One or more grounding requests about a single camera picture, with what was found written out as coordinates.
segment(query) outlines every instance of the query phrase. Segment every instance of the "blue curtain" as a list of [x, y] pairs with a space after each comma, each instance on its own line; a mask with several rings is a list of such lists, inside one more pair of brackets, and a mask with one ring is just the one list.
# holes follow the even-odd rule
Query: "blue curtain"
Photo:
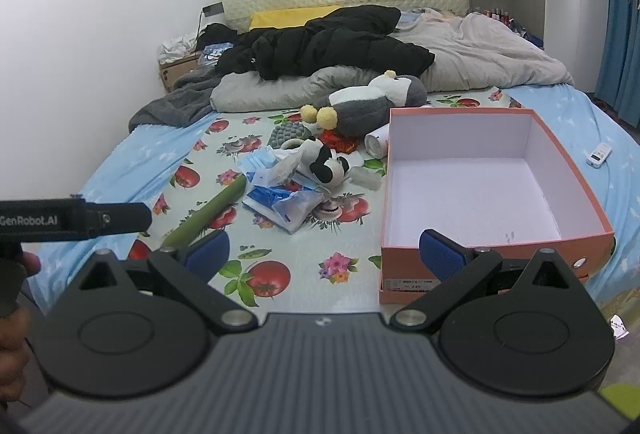
[[609, 0], [609, 21], [595, 97], [627, 123], [640, 123], [638, 0]]

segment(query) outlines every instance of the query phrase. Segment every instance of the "human hand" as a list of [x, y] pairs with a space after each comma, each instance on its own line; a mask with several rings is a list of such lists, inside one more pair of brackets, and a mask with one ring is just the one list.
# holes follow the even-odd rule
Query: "human hand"
[[[22, 255], [22, 263], [30, 276], [40, 271], [40, 260], [31, 253]], [[18, 400], [24, 390], [23, 371], [29, 361], [25, 338], [30, 322], [29, 312], [24, 308], [0, 319], [0, 402]]]

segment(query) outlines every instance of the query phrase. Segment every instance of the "box label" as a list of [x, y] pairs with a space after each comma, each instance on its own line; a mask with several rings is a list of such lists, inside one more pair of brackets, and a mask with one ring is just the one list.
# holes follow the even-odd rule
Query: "box label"
[[440, 284], [437, 279], [385, 279], [385, 291], [415, 291], [425, 293]]

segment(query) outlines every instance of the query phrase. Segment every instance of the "orange cardboard box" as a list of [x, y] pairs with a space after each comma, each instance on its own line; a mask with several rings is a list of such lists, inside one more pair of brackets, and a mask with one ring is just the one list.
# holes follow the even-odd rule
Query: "orange cardboard box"
[[427, 228], [506, 258], [554, 248], [580, 279], [610, 258], [606, 214], [533, 110], [392, 109], [387, 168], [382, 304], [409, 303], [438, 283], [418, 251]]

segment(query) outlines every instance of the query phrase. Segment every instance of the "black puffer jacket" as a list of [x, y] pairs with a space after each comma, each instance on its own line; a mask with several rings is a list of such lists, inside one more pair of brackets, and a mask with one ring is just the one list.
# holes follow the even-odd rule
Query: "black puffer jacket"
[[299, 28], [256, 28], [239, 35], [216, 64], [219, 75], [257, 70], [265, 80], [310, 76], [332, 65], [420, 76], [434, 56], [426, 48], [391, 36], [400, 11], [364, 5], [340, 8]]

